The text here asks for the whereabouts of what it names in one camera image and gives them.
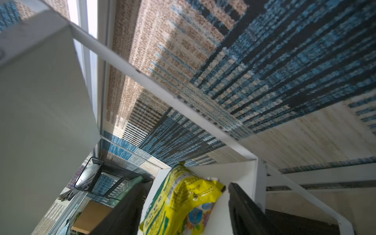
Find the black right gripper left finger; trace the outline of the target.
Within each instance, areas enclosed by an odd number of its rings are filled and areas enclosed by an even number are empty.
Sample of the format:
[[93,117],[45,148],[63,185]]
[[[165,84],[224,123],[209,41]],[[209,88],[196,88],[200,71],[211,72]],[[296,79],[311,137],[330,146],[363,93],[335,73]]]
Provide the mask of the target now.
[[136,235],[144,206],[145,188],[138,183],[97,225],[91,235]]

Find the white round device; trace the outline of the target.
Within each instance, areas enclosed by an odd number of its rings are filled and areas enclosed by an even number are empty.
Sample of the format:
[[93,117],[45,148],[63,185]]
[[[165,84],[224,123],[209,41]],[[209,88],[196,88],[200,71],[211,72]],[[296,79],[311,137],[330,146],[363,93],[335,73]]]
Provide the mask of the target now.
[[99,170],[99,164],[92,164],[88,168],[86,168],[82,174],[78,177],[75,187],[83,187],[89,184],[94,176],[96,175],[97,171]]

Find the wooden board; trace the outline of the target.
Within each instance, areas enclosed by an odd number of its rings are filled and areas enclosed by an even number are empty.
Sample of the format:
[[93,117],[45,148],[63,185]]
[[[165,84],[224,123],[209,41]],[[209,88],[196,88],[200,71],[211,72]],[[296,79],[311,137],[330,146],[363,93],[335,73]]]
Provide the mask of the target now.
[[75,232],[88,235],[103,221],[103,219],[111,212],[112,209],[112,207],[91,200],[75,221],[71,229]]

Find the yellow fertilizer bag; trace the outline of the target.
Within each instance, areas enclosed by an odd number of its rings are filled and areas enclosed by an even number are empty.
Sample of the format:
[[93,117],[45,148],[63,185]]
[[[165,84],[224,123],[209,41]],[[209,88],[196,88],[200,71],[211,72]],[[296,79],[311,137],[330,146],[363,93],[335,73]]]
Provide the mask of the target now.
[[139,228],[144,235],[201,235],[226,187],[202,178],[179,162],[167,174]]

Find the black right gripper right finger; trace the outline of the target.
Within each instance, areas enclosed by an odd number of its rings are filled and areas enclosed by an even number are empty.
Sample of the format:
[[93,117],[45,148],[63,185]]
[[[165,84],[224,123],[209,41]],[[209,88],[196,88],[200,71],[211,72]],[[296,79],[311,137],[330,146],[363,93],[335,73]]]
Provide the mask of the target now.
[[234,235],[281,235],[264,212],[236,183],[230,183],[229,212]]

